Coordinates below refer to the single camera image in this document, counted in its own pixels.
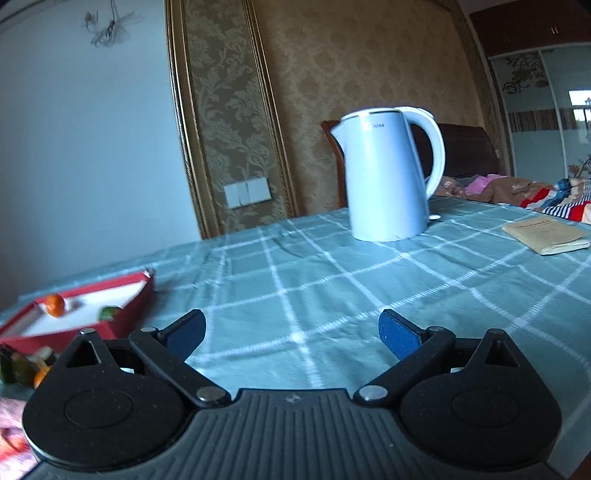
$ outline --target white kettle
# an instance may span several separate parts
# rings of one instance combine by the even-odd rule
[[[425,183],[410,124],[427,133],[433,171]],[[370,108],[345,115],[331,130],[345,155],[353,236],[391,242],[427,229],[428,199],[445,169],[445,147],[433,115],[421,108]]]

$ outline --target wooden headboard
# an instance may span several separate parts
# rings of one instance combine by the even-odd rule
[[[330,130],[338,124],[338,120],[325,120],[320,126],[335,153],[337,179],[339,182],[339,208],[342,208],[347,206],[345,161],[339,144],[330,133]],[[474,175],[487,175],[489,173],[501,173],[500,161],[496,157],[491,139],[482,127],[439,124],[439,128],[446,149],[445,175],[448,177],[462,178],[472,177]],[[417,145],[423,172],[428,176],[433,167],[431,142],[422,128],[411,125],[411,130]]]

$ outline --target ribbed black surface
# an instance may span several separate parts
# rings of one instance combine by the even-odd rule
[[[168,451],[117,472],[72,473],[41,465],[27,480],[468,480],[560,477],[545,465],[468,472],[418,450],[391,414],[352,403],[345,390],[243,390],[202,410]]]

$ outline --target kettle handle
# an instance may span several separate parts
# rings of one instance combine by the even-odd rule
[[[404,114],[404,118],[406,118],[408,123],[418,125],[425,130],[431,141],[433,169],[425,187],[427,199],[429,199],[435,193],[435,190],[437,190],[441,182],[441,177],[443,177],[443,171],[445,170],[445,145],[443,144],[441,130],[439,130],[434,116],[422,108],[412,106],[397,106],[395,108]]]

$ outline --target brown cabinet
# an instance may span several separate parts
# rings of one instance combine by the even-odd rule
[[[517,0],[470,15],[487,56],[591,41],[591,14],[576,0]]]

